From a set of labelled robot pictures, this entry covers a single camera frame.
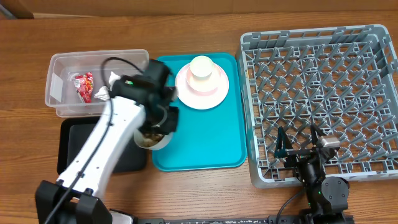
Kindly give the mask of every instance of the transparent container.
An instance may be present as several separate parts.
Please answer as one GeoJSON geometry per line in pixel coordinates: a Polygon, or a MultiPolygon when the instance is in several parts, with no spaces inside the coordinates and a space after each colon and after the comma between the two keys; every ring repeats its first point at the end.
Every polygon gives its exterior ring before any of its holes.
{"type": "MultiPolygon", "coordinates": [[[[100,115],[105,102],[94,98],[94,94],[103,86],[100,65],[108,57],[126,59],[142,70],[146,68],[149,61],[146,50],[102,50],[55,54],[51,58],[47,74],[45,104],[55,108],[57,115],[64,118],[100,115]],[[73,84],[75,73],[84,74],[86,72],[91,72],[94,79],[91,103],[81,102],[73,84]]],[[[116,60],[108,62],[105,67],[106,81],[109,80],[111,72],[117,75],[139,74],[134,67],[116,60]]]]}

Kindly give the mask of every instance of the red candy wrapper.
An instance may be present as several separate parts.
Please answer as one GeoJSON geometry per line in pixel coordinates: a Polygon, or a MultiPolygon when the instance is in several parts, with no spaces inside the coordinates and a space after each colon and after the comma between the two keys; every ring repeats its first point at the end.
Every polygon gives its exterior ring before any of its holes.
{"type": "Polygon", "coordinates": [[[93,92],[94,81],[93,74],[87,72],[84,75],[77,75],[74,84],[83,103],[91,103],[91,93],[93,92]]]}

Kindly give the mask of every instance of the wooden table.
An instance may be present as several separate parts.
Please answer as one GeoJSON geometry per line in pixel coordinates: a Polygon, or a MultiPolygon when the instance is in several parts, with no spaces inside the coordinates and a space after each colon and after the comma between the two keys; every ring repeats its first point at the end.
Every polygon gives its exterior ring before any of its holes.
{"type": "MultiPolygon", "coordinates": [[[[37,223],[34,193],[57,178],[62,118],[44,104],[50,58],[61,52],[146,49],[235,54],[245,32],[383,24],[398,46],[398,13],[312,12],[220,16],[108,17],[0,21],[0,223],[37,223]]],[[[398,223],[398,180],[351,183],[357,223],[398,223]]],[[[256,189],[246,161],[235,169],[113,175],[105,203],[139,217],[243,218],[275,215],[298,189],[256,189]]],[[[306,208],[302,198],[284,214],[306,208]]]]}

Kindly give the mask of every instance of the gray dish rack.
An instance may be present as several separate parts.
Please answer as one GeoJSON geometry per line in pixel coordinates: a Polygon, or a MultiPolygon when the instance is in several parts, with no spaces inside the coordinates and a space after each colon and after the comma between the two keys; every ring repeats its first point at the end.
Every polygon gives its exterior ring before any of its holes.
{"type": "Polygon", "coordinates": [[[236,58],[256,187],[300,185],[274,158],[277,128],[300,149],[312,146],[311,123],[342,142],[327,175],[398,178],[398,60],[384,26],[246,33],[236,58]]]}

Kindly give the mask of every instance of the white plate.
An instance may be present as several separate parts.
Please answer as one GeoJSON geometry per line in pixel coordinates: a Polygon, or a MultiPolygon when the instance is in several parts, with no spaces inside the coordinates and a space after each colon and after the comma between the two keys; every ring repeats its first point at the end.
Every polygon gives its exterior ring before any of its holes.
{"type": "Polygon", "coordinates": [[[212,95],[207,96],[197,95],[189,87],[186,76],[190,64],[188,63],[180,69],[177,77],[175,78],[175,86],[177,87],[178,97],[182,103],[193,109],[206,110],[219,105],[225,99],[226,95],[228,94],[229,80],[224,70],[217,64],[215,65],[221,72],[220,84],[212,95]]]}

